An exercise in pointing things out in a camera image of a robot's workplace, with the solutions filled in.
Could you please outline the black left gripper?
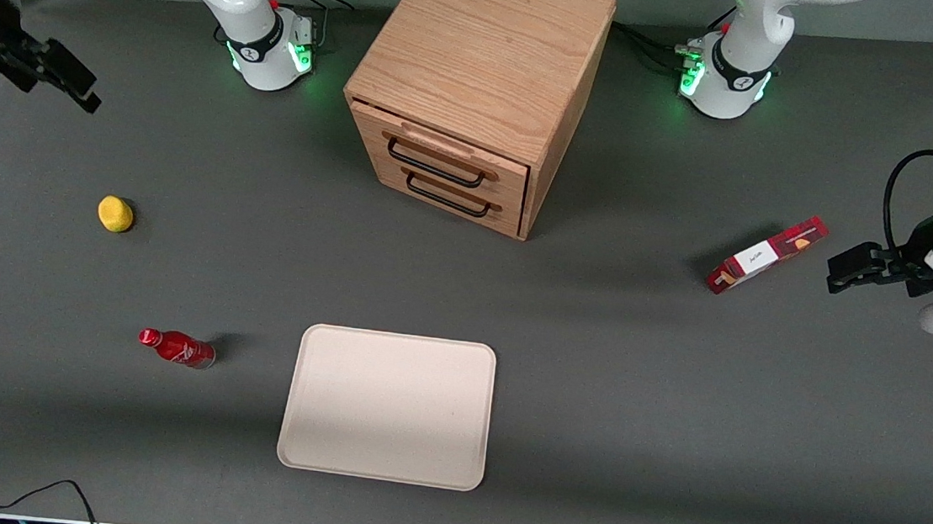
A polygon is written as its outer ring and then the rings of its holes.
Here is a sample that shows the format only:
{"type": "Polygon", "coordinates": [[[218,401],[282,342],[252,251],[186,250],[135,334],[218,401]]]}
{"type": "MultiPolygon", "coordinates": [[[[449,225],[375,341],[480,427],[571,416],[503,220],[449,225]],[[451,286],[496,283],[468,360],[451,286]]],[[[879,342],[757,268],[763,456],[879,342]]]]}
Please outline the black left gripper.
{"type": "Polygon", "coordinates": [[[925,257],[933,250],[933,215],[914,226],[906,242],[897,242],[892,230],[892,210],[888,213],[888,252],[873,242],[859,243],[846,250],[846,256],[828,260],[828,293],[869,284],[868,277],[887,274],[885,284],[900,283],[910,298],[933,293],[933,269],[925,257]]]}

